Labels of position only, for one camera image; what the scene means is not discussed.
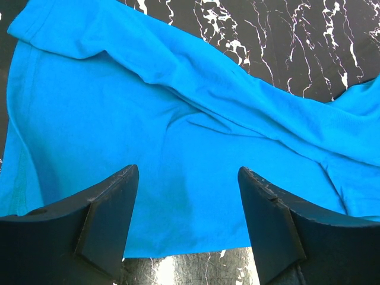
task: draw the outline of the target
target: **marble table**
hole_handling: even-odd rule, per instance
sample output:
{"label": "marble table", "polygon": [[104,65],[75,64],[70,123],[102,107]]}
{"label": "marble table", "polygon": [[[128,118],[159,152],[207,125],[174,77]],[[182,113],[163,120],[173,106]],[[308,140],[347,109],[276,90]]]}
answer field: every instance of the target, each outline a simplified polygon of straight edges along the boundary
{"label": "marble table", "polygon": [[[0,159],[7,130],[5,86],[15,45],[5,31],[27,1],[3,2],[7,3],[0,3]],[[378,0],[120,2],[202,38],[252,76],[295,96],[328,102],[380,71]],[[124,285],[259,284],[250,248],[125,259],[122,273]]]}

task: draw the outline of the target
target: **marble tabletop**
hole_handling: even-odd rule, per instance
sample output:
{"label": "marble tabletop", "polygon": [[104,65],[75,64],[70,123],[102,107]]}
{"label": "marble tabletop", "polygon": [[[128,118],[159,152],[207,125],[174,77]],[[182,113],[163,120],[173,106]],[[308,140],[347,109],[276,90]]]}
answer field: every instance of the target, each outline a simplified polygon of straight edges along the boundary
{"label": "marble tabletop", "polygon": [[[5,31],[26,2],[0,3],[0,167],[8,120],[5,86],[15,45]],[[120,2],[202,38],[252,76],[295,96],[328,102],[380,71],[378,0]],[[259,284],[250,248],[125,259],[122,273],[124,285]]]}

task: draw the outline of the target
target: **blue fabric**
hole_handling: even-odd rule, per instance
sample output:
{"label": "blue fabric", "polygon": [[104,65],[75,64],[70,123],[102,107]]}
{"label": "blue fabric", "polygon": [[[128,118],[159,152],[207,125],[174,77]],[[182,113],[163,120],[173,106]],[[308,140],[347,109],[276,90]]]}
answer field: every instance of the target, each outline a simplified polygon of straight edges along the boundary
{"label": "blue fabric", "polygon": [[249,246],[247,166],[327,209],[380,220],[380,80],[322,104],[114,0],[30,0],[9,33],[0,214],[140,169],[125,257]]}

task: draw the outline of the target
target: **black marble surface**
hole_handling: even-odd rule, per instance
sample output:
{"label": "black marble surface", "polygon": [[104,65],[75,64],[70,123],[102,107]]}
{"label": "black marble surface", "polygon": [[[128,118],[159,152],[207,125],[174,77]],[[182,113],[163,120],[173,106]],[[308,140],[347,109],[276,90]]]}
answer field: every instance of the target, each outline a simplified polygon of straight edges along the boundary
{"label": "black marble surface", "polygon": [[[26,2],[0,1],[0,159],[8,122],[5,86],[15,45],[6,29]],[[120,2],[204,39],[252,76],[296,96],[328,102],[380,71],[378,0]],[[259,284],[250,248],[125,259],[122,272],[123,284]]]}

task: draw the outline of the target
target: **blue t-shirt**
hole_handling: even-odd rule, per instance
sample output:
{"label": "blue t-shirt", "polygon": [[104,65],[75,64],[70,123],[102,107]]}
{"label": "blue t-shirt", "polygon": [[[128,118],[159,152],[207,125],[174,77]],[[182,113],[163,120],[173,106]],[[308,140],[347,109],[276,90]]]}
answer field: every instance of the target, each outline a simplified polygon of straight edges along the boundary
{"label": "blue t-shirt", "polygon": [[238,170],[380,220],[380,80],[323,104],[114,0],[30,0],[9,33],[0,214],[23,215],[128,164],[125,257],[249,246]]}

